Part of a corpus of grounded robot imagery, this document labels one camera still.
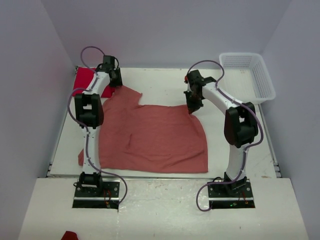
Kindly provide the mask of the salmon pink t shirt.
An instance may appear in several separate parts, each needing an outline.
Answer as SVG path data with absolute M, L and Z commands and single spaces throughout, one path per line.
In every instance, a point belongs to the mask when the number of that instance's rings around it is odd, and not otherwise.
M 98 140 L 103 169 L 162 174 L 208 172 L 208 145 L 201 122 L 186 105 L 140 105 L 142 94 L 115 90 L 102 107 Z

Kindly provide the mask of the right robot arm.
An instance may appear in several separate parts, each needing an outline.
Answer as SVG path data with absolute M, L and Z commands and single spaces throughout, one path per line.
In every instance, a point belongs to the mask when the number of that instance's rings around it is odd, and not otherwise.
M 184 82 L 188 84 L 184 92 L 188 113 L 203 107 L 203 100 L 213 103 L 224 114 L 224 137 L 229 144 L 229 161 L 221 186 L 227 196 L 233 197 L 246 184 L 247 147 L 258 135 L 255 106 L 232 98 L 216 86 L 216 80 L 203 77 L 199 70 L 189 71 Z

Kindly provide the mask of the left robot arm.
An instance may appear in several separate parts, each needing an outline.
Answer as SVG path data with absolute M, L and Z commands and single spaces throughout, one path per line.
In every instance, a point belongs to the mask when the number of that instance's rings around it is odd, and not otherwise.
M 74 96 L 75 118 L 83 124 L 85 140 L 82 173 L 75 191 L 77 198 L 100 198 L 104 194 L 105 185 L 99 160 L 99 134 L 104 122 L 101 96 L 108 85 L 121 86 L 122 77 L 118 59 L 104 55 L 88 87 Z

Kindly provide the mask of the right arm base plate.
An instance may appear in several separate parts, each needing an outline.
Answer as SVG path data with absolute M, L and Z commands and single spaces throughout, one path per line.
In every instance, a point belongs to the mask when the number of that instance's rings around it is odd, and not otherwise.
M 249 179 L 245 184 L 231 189 L 230 184 L 212 184 L 207 187 L 209 208 L 216 209 L 253 209 L 254 196 Z

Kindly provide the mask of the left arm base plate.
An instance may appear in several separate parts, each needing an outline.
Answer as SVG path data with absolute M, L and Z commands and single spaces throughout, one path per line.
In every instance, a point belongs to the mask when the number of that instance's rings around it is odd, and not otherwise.
M 119 209 L 119 180 L 102 180 L 98 186 L 74 183 L 73 209 Z

